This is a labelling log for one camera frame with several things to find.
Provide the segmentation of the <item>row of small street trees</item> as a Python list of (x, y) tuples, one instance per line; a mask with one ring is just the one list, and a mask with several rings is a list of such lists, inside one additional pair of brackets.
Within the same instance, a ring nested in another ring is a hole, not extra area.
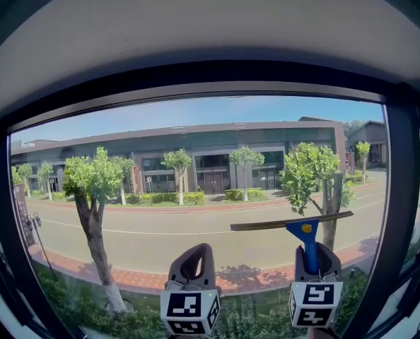
[(183, 148), (161, 152), (130, 152), (122, 142), (97, 145), (64, 146), (12, 154), (22, 167), (32, 165), (39, 182), (55, 179), (64, 192), (65, 161), (73, 156), (93, 157), (97, 147), (107, 149), (110, 157), (133, 162), (126, 171), (123, 186), (134, 185), (133, 194), (120, 192), (123, 204), (173, 202), (179, 206), (201, 201), (205, 195), (222, 194), (232, 201), (249, 201), (268, 190), (283, 190), (281, 172), (285, 157), (281, 150), (254, 150), (240, 146), (223, 153), (194, 154)]

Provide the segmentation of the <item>large window glass pane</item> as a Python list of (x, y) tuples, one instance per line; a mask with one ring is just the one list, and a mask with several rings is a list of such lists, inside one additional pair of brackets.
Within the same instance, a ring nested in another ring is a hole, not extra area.
[(127, 311), (109, 310), (105, 291), (80, 225), (74, 198), (65, 192), (30, 189), (25, 180), (30, 165), (11, 163), (11, 141), (66, 141), (109, 133), (146, 129), (271, 121), (301, 117), (339, 121), (345, 144), (344, 181), (355, 192), (349, 207), (354, 214), (317, 229), (317, 239), (329, 244), (342, 261), (344, 286), (334, 329), (342, 335), (354, 316), (368, 281), (357, 266), (374, 252), (383, 223), (386, 197), (384, 174), (358, 167), (347, 150), (347, 136), (367, 121), (385, 124), (385, 108), (378, 103), (336, 98), (245, 95), (192, 97), (147, 102), (100, 110), (51, 121), (13, 133), (9, 162), (13, 178), (25, 186), (28, 215), (37, 212), (42, 243), (57, 275), (56, 282), (35, 231), (29, 252), (42, 287), (60, 317), (77, 324), (89, 339), (167, 339), (160, 318), (160, 293), (170, 264), (185, 250), (201, 243), (214, 253), (216, 283), (221, 287), (221, 310), (213, 333), (206, 339), (295, 339), (303, 330), (291, 325), (288, 312), (294, 256), (299, 241), (284, 228), (233, 232), (230, 225), (307, 218), (320, 215), (309, 205), (305, 215), (291, 210), (282, 190), (268, 190), (249, 201), (232, 201), (222, 194), (201, 201), (123, 204), (118, 196), (107, 202), (103, 239), (112, 276)]

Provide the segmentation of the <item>person's right forearm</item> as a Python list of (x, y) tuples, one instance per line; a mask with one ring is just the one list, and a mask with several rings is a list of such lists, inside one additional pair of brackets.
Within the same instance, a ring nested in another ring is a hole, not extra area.
[(331, 328), (309, 328), (308, 339), (339, 339)]

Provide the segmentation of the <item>blue squeegee with brass blade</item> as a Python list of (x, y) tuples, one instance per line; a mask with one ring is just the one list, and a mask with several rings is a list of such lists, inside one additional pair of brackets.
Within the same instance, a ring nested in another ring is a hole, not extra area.
[(231, 224), (233, 232), (272, 230), (278, 228), (287, 229), (293, 236), (304, 243), (304, 254), (307, 269), (310, 274), (318, 274), (320, 264), (318, 263), (316, 234), (319, 223), (337, 221), (341, 218), (351, 217), (354, 213), (351, 210), (328, 215), (312, 216), (309, 218), (275, 220), (266, 222), (249, 222)]

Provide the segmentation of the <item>small grey gabled building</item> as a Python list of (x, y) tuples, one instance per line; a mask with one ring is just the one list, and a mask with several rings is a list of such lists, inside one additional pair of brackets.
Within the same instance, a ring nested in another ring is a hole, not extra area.
[(387, 163), (387, 143), (385, 124), (367, 121), (347, 136), (347, 150), (354, 153), (354, 162), (362, 167), (362, 159), (356, 148), (358, 142), (368, 142), (370, 150), (366, 159), (366, 168), (385, 167)]

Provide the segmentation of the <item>black street lamp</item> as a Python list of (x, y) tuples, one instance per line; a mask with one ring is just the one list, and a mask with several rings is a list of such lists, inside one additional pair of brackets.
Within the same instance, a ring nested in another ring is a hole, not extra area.
[(27, 224), (28, 224), (28, 228), (30, 229), (30, 231), (33, 231), (33, 230), (35, 231), (35, 233), (37, 235), (37, 239), (38, 239), (38, 244), (40, 245), (42, 253), (45, 257), (47, 265), (48, 265), (48, 267), (50, 269), (50, 272), (52, 274), (52, 277), (57, 282), (58, 281), (57, 275), (56, 275), (56, 273), (55, 273), (55, 271), (52, 267), (52, 264), (50, 263), (47, 252), (46, 252), (46, 250), (44, 248), (44, 245), (42, 243), (42, 239), (41, 239), (40, 231), (39, 231), (39, 229), (42, 226), (42, 223), (41, 223), (41, 219), (40, 219), (39, 215), (37, 214), (37, 212), (34, 212), (32, 215), (27, 216)]

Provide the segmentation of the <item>black window frame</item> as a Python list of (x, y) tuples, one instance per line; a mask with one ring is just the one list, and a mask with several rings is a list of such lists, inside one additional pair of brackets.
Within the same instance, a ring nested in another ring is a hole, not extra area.
[(216, 60), (169, 64), (102, 76), (82, 83), (62, 81), (44, 88), (35, 99), (0, 118), (0, 238), (8, 264), (31, 307), (56, 338), (77, 339), (54, 312), (35, 277), (18, 231), (11, 193), (8, 135), (24, 127), (93, 109), (114, 106), (119, 93), (134, 93), (134, 102), (172, 99), (196, 93), (259, 89), (335, 96), (339, 99), (384, 103), (390, 137), (390, 164), (383, 236), (371, 278), (358, 309), (345, 330), (348, 339), (369, 339), (369, 328), (388, 297), (398, 288), (401, 267), (412, 237), (412, 219), (419, 193), (420, 94), (406, 83), (392, 84), (357, 73), (311, 64), (264, 60)]

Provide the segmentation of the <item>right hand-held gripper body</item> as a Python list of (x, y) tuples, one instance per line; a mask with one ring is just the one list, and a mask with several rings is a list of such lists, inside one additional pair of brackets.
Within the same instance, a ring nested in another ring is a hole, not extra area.
[(295, 328), (329, 328), (342, 296), (343, 282), (337, 273), (319, 278), (296, 275), (290, 286), (288, 308)]

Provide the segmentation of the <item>long dark grey building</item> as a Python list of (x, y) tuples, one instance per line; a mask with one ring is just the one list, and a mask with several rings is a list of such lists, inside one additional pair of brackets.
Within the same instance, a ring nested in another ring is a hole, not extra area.
[[(161, 152), (180, 148), (197, 154), (210, 152), (223, 153), (240, 146), (249, 146), (254, 150), (281, 150), (284, 155), (294, 150), (299, 143), (314, 143), (316, 146), (327, 146), (340, 157), (339, 170), (345, 170), (345, 144), (342, 123), (324, 119), (301, 117), (298, 121), (271, 121), (230, 124), (204, 124), (193, 126), (176, 126), (122, 133), (109, 133), (99, 136), (88, 136), (66, 141), (37, 139), (27, 143), (11, 141), (11, 156), (22, 150), (35, 151), (64, 146), (97, 145), (107, 142), (122, 142), (130, 152)], [(11, 157), (12, 165), (19, 166)], [(61, 191), (61, 184), (55, 179), (39, 182), (31, 173), (25, 183), (30, 189), (41, 189), (53, 192)], [(134, 185), (127, 184), (124, 190), (133, 193)]]

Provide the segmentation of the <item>red banner sign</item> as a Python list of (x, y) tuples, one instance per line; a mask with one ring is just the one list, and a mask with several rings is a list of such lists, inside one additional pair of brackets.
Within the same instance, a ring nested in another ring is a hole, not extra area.
[(28, 219), (28, 209), (25, 201), (24, 184), (16, 184), (13, 187), (13, 190), (15, 194), (16, 207), (18, 210), (23, 235), (25, 238), (25, 243), (28, 247), (30, 247), (35, 244), (35, 239), (33, 236), (32, 225), (30, 224), (30, 221)]

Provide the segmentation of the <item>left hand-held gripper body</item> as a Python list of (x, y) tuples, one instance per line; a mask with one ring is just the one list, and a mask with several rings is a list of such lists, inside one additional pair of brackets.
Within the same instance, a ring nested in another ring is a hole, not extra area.
[(161, 320), (170, 335), (211, 335), (216, 325), (220, 290), (169, 281), (160, 293)]

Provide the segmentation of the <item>leaning roadside tree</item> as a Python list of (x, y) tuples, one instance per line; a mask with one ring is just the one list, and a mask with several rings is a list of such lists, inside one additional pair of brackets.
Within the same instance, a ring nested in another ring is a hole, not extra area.
[(107, 202), (120, 195), (126, 171), (132, 166), (131, 160), (110, 157), (101, 146), (96, 148), (93, 157), (73, 156), (65, 161), (64, 192), (74, 198), (109, 310), (116, 315), (126, 312), (127, 307), (112, 276), (105, 250), (103, 216)]

